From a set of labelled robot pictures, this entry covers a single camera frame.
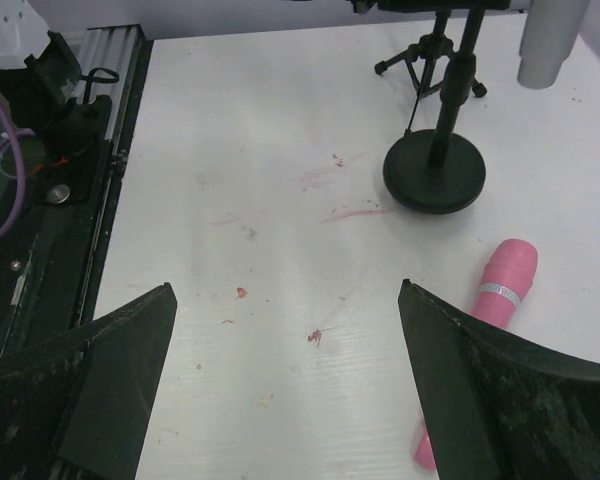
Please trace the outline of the black tripod microphone stand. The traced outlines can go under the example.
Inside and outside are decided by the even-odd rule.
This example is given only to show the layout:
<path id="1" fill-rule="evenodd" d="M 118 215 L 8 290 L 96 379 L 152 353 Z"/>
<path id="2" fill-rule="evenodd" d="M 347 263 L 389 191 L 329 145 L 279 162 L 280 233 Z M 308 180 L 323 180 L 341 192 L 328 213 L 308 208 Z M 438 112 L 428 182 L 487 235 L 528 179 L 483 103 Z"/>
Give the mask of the black tripod microphone stand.
<path id="1" fill-rule="evenodd" d="M 388 60 L 378 62 L 374 66 L 377 75 L 382 76 L 390 67 L 404 62 L 409 73 L 411 83 L 416 91 L 416 100 L 411 112 L 405 133 L 412 130 L 419 102 L 429 97 L 442 88 L 443 82 L 432 83 L 437 61 L 441 58 L 451 60 L 454 56 L 454 44 L 445 35 L 450 10 L 437 11 L 431 33 L 420 37 L 417 43 L 410 44 L 408 48 Z"/>

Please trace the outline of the pink microphone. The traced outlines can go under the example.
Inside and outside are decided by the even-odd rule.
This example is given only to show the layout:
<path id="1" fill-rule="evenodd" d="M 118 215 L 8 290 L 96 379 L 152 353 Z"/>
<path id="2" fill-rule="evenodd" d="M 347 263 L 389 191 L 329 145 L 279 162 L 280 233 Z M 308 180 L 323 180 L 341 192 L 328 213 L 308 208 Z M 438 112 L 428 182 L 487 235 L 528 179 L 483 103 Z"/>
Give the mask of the pink microphone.
<path id="1" fill-rule="evenodd" d="M 475 298 L 471 315 L 492 326 L 506 329 L 533 285 L 538 264 L 538 252 L 530 243 L 519 239 L 503 241 L 487 262 Z M 443 396 L 456 382 L 455 373 L 462 373 L 462 365 L 454 365 L 455 343 L 438 329 L 437 313 L 431 309 L 411 315 L 417 320 L 417 331 L 408 340 L 409 357 L 423 409 L 425 432 L 415 454 L 415 461 L 423 468 L 434 471 L 436 461 L 432 444 L 434 416 L 444 409 Z"/>

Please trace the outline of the black round-base stand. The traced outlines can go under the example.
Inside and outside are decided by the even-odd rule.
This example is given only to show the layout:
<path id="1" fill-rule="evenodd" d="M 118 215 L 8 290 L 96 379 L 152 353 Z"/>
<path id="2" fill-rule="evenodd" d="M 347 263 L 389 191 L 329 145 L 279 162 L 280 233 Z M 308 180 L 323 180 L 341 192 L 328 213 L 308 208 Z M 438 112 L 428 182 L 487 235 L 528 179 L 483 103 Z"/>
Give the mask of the black round-base stand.
<path id="1" fill-rule="evenodd" d="M 486 167 L 479 150 L 454 133 L 461 107 L 471 94 L 486 95 L 475 78 L 474 48 L 485 12 L 506 10 L 508 1 L 380 1 L 378 8 L 392 12 L 450 10 L 445 35 L 453 41 L 451 60 L 437 61 L 432 83 L 443 82 L 436 127 L 404 134 L 389 149 L 384 183 L 391 196 L 414 211 L 443 215 L 471 205 L 480 195 Z"/>

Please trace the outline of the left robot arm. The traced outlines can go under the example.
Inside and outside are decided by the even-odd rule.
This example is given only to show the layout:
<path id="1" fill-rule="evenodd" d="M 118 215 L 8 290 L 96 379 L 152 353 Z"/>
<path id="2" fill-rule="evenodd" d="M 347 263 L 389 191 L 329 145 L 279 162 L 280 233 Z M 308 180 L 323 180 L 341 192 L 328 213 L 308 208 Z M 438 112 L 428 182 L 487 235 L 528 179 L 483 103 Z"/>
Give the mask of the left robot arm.
<path id="1" fill-rule="evenodd" d="M 82 203 L 90 197 L 105 151 L 112 100 L 78 100 L 82 73 L 64 37 L 26 1 L 0 1 L 0 94 L 11 118 L 33 131 L 47 162 L 36 172 L 35 201 Z"/>

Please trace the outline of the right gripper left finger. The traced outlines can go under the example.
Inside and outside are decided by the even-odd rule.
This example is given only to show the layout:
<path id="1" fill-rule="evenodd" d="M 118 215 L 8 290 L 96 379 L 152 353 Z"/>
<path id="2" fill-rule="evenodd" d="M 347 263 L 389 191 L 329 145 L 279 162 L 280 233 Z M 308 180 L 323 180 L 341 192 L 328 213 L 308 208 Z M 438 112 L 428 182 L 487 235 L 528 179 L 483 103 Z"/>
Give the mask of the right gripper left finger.
<path id="1" fill-rule="evenodd" d="M 164 283 L 0 358 L 0 479 L 135 477 L 172 336 Z"/>

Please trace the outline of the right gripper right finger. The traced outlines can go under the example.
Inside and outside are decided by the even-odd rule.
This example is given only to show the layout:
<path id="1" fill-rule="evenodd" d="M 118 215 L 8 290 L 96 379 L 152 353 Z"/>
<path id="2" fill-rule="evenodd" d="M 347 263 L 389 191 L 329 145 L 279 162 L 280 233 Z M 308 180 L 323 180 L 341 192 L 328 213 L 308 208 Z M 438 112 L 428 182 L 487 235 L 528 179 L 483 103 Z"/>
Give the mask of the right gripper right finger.
<path id="1" fill-rule="evenodd" d="M 600 479 L 600 364 L 405 280 L 399 312 L 442 479 Z"/>

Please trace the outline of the silver microphone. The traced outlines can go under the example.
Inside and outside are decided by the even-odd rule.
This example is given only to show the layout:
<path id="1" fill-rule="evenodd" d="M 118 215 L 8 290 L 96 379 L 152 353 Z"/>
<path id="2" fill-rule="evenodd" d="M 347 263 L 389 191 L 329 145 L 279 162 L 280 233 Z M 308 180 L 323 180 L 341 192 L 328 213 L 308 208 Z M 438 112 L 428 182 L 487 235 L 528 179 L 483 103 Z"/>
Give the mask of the silver microphone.
<path id="1" fill-rule="evenodd" d="M 590 0 L 533 0 L 525 22 L 517 81 L 528 89 L 551 87 L 570 56 Z"/>

